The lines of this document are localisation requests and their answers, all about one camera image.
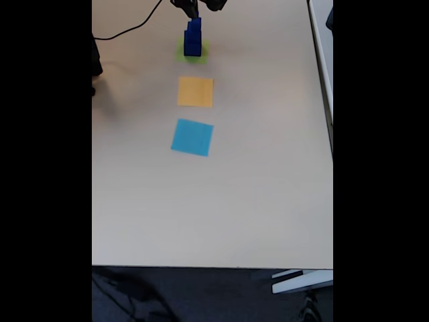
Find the table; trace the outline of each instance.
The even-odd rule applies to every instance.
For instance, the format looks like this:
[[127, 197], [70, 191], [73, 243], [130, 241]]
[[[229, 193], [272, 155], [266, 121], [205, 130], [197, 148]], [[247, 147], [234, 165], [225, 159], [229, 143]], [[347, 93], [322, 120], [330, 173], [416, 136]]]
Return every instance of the table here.
[[[93, 34], [156, 0], [93, 0]], [[332, 269], [333, 163], [305, 0], [200, 5], [207, 65], [174, 60], [188, 18], [167, 1], [97, 42], [92, 263]], [[214, 78], [213, 108], [178, 77]], [[209, 157], [170, 149], [178, 118], [214, 125]]]

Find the stacked blue blocks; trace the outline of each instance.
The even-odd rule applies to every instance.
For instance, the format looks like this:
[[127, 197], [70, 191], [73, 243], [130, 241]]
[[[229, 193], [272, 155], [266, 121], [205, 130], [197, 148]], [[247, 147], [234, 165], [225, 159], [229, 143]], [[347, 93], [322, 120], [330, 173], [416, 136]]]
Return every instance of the stacked blue blocks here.
[[201, 57], [201, 37], [201, 18], [192, 19], [185, 30], [183, 55]]

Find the sticky note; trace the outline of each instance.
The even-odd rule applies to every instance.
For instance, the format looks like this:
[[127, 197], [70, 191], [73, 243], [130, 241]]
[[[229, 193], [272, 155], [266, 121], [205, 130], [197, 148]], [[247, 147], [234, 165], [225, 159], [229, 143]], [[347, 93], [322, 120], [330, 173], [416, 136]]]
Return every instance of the sticky note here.
[[209, 47], [208, 40], [205, 40], [205, 39], [202, 40], [201, 57], [183, 55], [183, 43], [184, 43], [184, 38], [180, 37], [179, 40], [177, 41], [177, 46], [176, 46], [176, 61], [189, 62], [191, 64], [207, 64], [208, 47]]
[[179, 77], [177, 104], [213, 107], [213, 78]]
[[172, 144], [172, 150], [208, 156], [212, 140], [213, 125], [179, 119]]

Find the white panel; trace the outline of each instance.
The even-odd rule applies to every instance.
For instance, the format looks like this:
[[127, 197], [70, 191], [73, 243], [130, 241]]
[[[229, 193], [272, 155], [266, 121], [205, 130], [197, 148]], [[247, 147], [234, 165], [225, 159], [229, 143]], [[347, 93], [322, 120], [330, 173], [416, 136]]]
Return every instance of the white panel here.
[[309, 274], [301, 275], [283, 282], [273, 284], [273, 293], [287, 292], [305, 286], [315, 285], [334, 280], [333, 270], [317, 270]]

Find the blue block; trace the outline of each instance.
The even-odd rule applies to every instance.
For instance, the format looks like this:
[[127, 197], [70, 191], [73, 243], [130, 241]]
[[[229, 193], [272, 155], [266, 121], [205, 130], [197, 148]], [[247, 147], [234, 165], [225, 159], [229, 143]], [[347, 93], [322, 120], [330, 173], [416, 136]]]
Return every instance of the blue block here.
[[174, 133], [172, 149], [208, 156], [213, 125], [179, 119]]
[[192, 19], [188, 22], [188, 30], [192, 30], [193, 32], [201, 31], [201, 18]]
[[185, 38], [184, 41], [187, 44], [201, 44], [201, 32], [191, 32], [190, 30], [185, 30]]
[[184, 32], [183, 55], [201, 57], [201, 46], [201, 18], [192, 19]]
[[201, 44], [187, 44], [183, 46], [183, 55], [201, 57]]

